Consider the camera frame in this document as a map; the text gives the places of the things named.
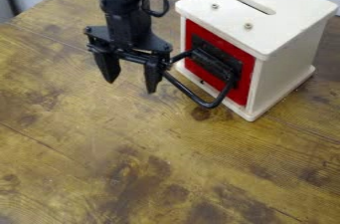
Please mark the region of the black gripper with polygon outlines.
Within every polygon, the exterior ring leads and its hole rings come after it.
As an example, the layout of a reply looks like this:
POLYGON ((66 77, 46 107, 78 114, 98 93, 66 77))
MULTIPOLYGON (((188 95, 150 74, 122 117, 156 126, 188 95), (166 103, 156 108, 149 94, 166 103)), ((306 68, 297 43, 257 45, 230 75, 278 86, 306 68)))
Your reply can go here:
POLYGON ((172 46, 152 29, 152 18, 165 15, 168 9, 137 9, 125 14, 105 14, 106 24, 88 26, 88 50, 93 54, 104 79, 110 84, 120 75, 120 60, 144 65, 148 93, 157 90, 164 66, 169 63, 172 46))

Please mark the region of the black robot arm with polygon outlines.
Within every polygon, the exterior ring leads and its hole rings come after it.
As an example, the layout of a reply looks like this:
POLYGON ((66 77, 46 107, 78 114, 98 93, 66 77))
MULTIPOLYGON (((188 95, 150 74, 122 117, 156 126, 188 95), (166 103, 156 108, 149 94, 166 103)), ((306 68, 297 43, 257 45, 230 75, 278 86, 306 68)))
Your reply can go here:
POLYGON ((100 0, 105 26, 88 26, 88 51, 93 54, 104 79, 120 75, 120 60, 141 64, 148 93, 157 90, 170 61, 172 46, 152 30, 152 18, 169 11, 169 0, 100 0))

